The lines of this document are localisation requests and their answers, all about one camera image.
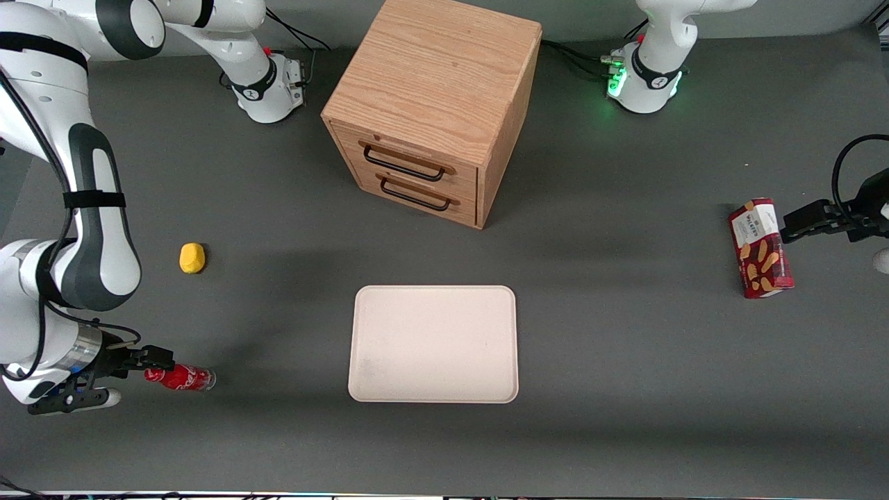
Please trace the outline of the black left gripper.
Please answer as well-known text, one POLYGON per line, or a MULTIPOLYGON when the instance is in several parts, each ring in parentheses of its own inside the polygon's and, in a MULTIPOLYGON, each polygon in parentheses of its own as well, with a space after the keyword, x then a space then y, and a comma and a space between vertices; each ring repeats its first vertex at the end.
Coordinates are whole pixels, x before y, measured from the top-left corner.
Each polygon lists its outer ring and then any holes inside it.
POLYGON ((833 202, 820 199, 807 203, 784 216, 781 240, 792 244, 802 238, 847 232, 850 243, 867 238, 888 238, 888 169, 863 181, 856 197, 841 203, 851 224, 842 224, 842 213, 833 202))

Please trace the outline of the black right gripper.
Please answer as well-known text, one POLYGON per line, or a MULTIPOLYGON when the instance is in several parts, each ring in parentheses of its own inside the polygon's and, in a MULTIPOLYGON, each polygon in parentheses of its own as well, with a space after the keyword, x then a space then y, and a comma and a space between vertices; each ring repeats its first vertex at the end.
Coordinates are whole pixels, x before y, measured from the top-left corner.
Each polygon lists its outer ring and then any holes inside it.
POLYGON ((147 345, 141 349, 123 346, 111 349, 112 345, 122 342, 123 339, 114 333, 101 333, 99 353, 86 367, 86 382, 97 383, 99 379, 108 377, 124 379, 130 372, 162 376, 165 366, 175 366, 174 352, 158 346, 147 345))

